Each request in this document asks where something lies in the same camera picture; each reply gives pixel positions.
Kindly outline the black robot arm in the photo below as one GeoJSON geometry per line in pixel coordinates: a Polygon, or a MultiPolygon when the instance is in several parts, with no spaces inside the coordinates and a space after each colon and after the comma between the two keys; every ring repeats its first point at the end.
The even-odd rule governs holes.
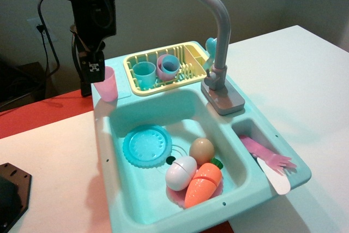
{"type": "Polygon", "coordinates": [[[105,79],[104,40],[116,34],[115,0],[68,0],[74,23],[71,53],[80,78],[83,97],[91,95],[91,84],[105,79]]]}

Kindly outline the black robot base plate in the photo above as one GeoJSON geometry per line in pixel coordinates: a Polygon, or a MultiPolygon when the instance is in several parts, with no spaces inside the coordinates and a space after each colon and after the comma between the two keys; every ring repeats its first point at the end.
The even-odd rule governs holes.
{"type": "Polygon", "coordinates": [[[31,184],[31,174],[13,164],[1,164],[1,232],[9,232],[28,210],[31,184]]]}

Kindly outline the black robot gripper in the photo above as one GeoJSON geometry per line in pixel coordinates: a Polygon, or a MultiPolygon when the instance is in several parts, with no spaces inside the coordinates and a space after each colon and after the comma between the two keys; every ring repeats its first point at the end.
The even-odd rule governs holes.
{"type": "Polygon", "coordinates": [[[101,49],[104,39],[116,34],[115,0],[70,0],[74,24],[70,30],[77,34],[83,47],[75,68],[80,78],[82,97],[92,94],[89,83],[105,80],[105,58],[101,49]]]}

